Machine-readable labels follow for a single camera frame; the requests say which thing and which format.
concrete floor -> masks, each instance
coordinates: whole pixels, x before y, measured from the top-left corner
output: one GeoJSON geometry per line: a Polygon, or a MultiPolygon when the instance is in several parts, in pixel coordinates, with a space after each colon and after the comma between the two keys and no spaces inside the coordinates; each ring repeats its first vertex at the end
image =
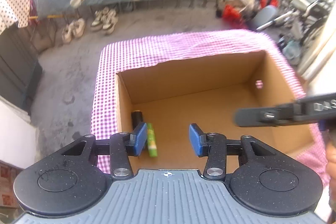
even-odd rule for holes
{"type": "MultiPolygon", "coordinates": [[[[211,8],[166,8],[121,14],[110,36],[92,33],[87,27],[81,39],[44,51],[39,57],[43,75],[31,109],[31,122],[39,128],[37,160],[90,133],[99,57],[106,45],[152,35],[228,29],[222,20],[215,18],[212,5],[208,6],[211,8]]],[[[60,44],[60,31],[57,37],[56,43],[60,44]]]]}

metal screw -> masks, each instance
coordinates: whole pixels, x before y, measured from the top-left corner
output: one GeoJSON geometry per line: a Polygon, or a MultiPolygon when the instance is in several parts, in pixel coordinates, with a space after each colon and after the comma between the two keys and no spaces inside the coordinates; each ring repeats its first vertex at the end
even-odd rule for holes
{"type": "Polygon", "coordinates": [[[131,172],[127,168],[117,168],[113,171],[113,174],[117,177],[128,176],[131,172]]]}
{"type": "Polygon", "coordinates": [[[209,175],[209,176],[220,176],[220,175],[222,175],[224,173],[224,171],[223,170],[221,170],[221,168],[217,168],[217,167],[212,167],[212,168],[209,168],[208,170],[207,170],[207,174],[209,175]]]}
{"type": "Polygon", "coordinates": [[[265,112],[264,117],[268,118],[268,119],[273,119],[275,117],[275,115],[273,113],[270,113],[270,112],[265,112]]]}

